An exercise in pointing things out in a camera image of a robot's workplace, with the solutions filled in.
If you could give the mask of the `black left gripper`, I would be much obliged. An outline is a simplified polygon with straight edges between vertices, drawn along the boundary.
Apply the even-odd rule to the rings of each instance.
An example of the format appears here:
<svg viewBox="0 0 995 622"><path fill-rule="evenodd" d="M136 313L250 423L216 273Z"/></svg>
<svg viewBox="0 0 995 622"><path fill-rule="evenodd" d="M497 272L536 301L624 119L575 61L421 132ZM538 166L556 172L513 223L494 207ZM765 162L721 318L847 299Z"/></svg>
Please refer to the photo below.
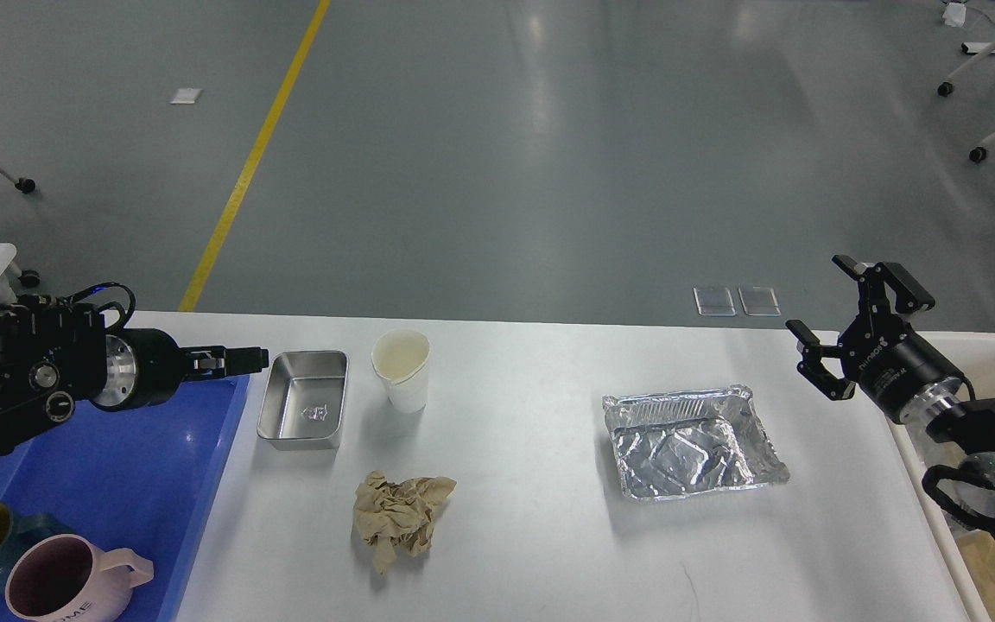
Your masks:
<svg viewBox="0 0 995 622"><path fill-rule="evenodd" d="M181 349L168 333L158 329L108 333L105 355L105 384L92 398L92 404L105 412L162 404L182 381L244 377L269 367L269 351L261 347Z"/></svg>

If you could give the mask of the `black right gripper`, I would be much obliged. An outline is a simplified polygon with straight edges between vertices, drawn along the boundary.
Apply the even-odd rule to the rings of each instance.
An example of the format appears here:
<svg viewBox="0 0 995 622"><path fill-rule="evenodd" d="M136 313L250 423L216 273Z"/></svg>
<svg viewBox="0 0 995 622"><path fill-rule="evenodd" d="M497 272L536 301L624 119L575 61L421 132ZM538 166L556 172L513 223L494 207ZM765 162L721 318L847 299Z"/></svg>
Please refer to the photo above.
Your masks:
<svg viewBox="0 0 995 622"><path fill-rule="evenodd" d="M858 312L834 346L821 344L801 320L786 321L802 357L798 373L832 401L852 398L859 386L897 424L913 397L929 387L940 384L955 393L963 371L909 323L935 308L927 288L900 263L860 263L847 255L833 256L833 263L856 283ZM824 359L837 359L845 376L835 377Z"/></svg>

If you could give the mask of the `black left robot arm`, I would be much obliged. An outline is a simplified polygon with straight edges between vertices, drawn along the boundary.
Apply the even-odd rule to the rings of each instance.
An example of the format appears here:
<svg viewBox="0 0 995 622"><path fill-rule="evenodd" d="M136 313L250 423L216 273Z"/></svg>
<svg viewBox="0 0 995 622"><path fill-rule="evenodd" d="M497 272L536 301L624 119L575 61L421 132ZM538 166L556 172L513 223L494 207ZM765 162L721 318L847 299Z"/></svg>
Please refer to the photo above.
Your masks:
<svg viewBox="0 0 995 622"><path fill-rule="evenodd" d="M0 302L0 456L58 428L79 402L103 412L165 403L181 385L244 377L269 363L261 347L179 346L159 329L133 329L136 296L91 303L96 283L68 296Z"/></svg>

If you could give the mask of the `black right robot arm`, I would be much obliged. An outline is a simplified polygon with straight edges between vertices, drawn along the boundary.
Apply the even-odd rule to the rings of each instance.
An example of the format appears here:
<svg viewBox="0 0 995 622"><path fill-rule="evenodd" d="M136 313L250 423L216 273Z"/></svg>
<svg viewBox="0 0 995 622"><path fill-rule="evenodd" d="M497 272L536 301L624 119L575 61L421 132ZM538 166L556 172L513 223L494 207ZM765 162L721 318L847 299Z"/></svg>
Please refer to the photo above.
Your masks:
<svg viewBox="0 0 995 622"><path fill-rule="evenodd" d="M957 466L928 466L921 479L929 499L963 526L995 542L995 398L978 398L967 374L911 324L936 300L900 263L833 263L856 283L857 314L833 344L789 320L801 362L797 371L833 401L861 390L897 425L919 422L932 441L964 453Z"/></svg>

